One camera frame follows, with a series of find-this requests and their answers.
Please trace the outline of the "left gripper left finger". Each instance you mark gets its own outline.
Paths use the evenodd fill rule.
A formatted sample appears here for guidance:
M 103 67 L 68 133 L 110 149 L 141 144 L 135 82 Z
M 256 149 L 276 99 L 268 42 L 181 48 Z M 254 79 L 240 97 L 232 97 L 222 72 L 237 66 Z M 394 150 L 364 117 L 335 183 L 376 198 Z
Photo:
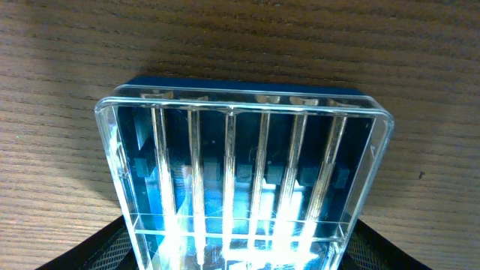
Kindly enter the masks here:
M 54 269 L 137 269 L 125 219 L 118 217 L 76 247 L 38 268 Z

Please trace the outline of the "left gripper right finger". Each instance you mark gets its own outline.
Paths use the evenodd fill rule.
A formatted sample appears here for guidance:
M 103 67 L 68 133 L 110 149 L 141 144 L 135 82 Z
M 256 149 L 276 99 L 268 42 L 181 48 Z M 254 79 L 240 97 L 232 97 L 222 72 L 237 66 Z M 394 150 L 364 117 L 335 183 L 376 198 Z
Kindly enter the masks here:
M 361 220 L 339 265 L 339 270 L 431 270 Z

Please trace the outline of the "blue precision screwdriver set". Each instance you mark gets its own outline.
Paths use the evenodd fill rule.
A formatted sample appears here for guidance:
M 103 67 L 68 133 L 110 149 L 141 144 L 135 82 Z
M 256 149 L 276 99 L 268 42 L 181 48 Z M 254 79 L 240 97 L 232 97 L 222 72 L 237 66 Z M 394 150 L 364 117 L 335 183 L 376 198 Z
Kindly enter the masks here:
M 395 126 L 355 89 L 156 77 L 94 114 L 140 269 L 337 269 Z

